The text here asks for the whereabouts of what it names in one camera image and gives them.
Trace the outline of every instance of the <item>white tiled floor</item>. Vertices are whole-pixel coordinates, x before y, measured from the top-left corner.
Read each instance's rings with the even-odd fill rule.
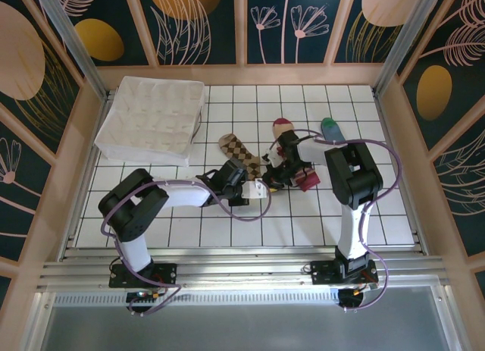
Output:
[[[136,168],[154,177],[186,179],[220,168],[227,160],[217,144],[234,132],[253,155],[262,155],[273,142],[272,123],[280,117],[296,128],[320,132],[321,120],[333,117],[347,139],[384,141],[383,130],[368,86],[211,86],[206,87],[202,125],[192,145],[189,168],[98,159],[73,246],[113,247],[101,235],[101,198]],[[389,153],[379,146],[368,148],[383,176],[384,188],[396,179]],[[282,190],[262,220],[246,223],[231,219],[218,206],[162,210],[145,233],[151,248],[225,246],[334,246],[340,237],[341,206],[332,194],[324,166],[315,170],[321,183],[307,193]],[[232,208],[235,215],[261,214],[267,200]],[[413,246],[412,231],[398,190],[378,202],[371,213],[371,245]]]

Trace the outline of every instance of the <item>argyle sock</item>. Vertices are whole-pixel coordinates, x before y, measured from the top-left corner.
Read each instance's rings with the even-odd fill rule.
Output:
[[[227,135],[222,136],[219,139],[219,147],[229,159],[235,158],[246,166],[249,180],[254,180],[261,176],[259,157],[251,154],[236,135],[228,133]]]

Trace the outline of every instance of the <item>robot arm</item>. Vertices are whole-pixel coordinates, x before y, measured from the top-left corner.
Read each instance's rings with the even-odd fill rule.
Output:
[[[312,138],[300,139],[292,130],[282,133],[278,143],[280,148],[274,147],[266,156],[270,164],[263,180],[270,187],[281,188],[291,185],[291,178],[302,168],[311,168],[312,163],[327,166],[333,194],[342,205],[342,227],[336,247],[340,275],[345,279],[365,269],[369,256],[359,238],[359,222],[364,215],[362,238],[367,242],[371,207],[365,214],[362,212],[383,188],[383,179],[367,146],[329,146]]]
[[[291,179],[311,163],[326,165],[330,172],[333,193],[342,204],[342,230],[336,247],[336,261],[332,272],[341,280],[351,279],[368,268],[369,254],[359,238],[359,221],[366,203],[375,200],[383,187],[383,180],[365,144],[348,144],[335,147],[316,143],[309,138],[300,139],[293,131],[278,138],[277,149],[269,155],[272,165],[262,180],[270,188],[290,185]],[[228,161],[219,171],[211,171],[176,186],[150,186],[137,195],[141,201],[135,205],[129,200],[109,219],[120,243],[125,260],[133,270],[146,279],[154,274],[144,232],[162,208],[193,205],[204,207],[227,199],[230,206],[247,205],[250,198],[263,198],[266,188],[261,182],[247,181],[247,171],[238,161]],[[137,169],[118,184],[99,203],[106,217],[123,198],[153,178],[143,169]],[[202,187],[193,183],[203,183]],[[362,238],[367,239],[369,212],[365,213]]]
[[[248,205],[249,199],[264,198],[266,188],[261,181],[247,181],[246,168],[239,161],[229,160],[219,171],[210,171],[186,183],[176,186],[151,186],[138,195],[139,203],[133,199],[122,205],[110,218],[109,224],[117,235],[125,259],[132,269],[152,276],[152,258],[144,236],[155,216],[162,208],[177,206],[205,207],[216,203],[215,198],[206,189],[209,188],[219,200],[227,199],[229,206]],[[136,169],[99,203],[103,216],[115,207],[124,197],[136,188],[153,181],[145,169]]]

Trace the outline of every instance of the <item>dark teal wallpaper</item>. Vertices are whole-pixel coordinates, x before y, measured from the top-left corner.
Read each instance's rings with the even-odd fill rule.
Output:
[[[35,1],[45,15],[38,0]],[[148,65],[127,0],[59,2],[95,65]]]
[[[51,166],[0,122],[0,256],[18,261]]]
[[[485,0],[455,0],[404,82],[429,149],[485,95]]]
[[[160,65],[236,63],[234,0],[140,0]]]
[[[485,115],[434,167],[467,254],[485,251]]]
[[[248,0],[248,63],[323,63],[339,3]]]
[[[56,153],[78,92],[22,0],[0,0],[0,103]]]
[[[3,302],[7,296],[8,287],[10,286],[11,279],[9,277],[0,276],[0,309],[2,309]]]

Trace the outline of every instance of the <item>black mounting bracket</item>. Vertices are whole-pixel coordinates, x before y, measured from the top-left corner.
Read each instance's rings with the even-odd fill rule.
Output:
[[[149,268],[149,274],[143,271],[140,274],[149,280],[157,281],[166,284],[175,284],[177,280],[177,264],[152,264]],[[136,288],[136,289],[151,289],[156,288],[152,284],[148,284],[133,274],[123,265],[116,264],[111,267],[111,275],[109,277],[110,288]]]
[[[369,284],[379,282],[374,260],[369,260],[366,268],[343,277],[340,267],[334,260],[311,262],[310,275],[313,285]]]

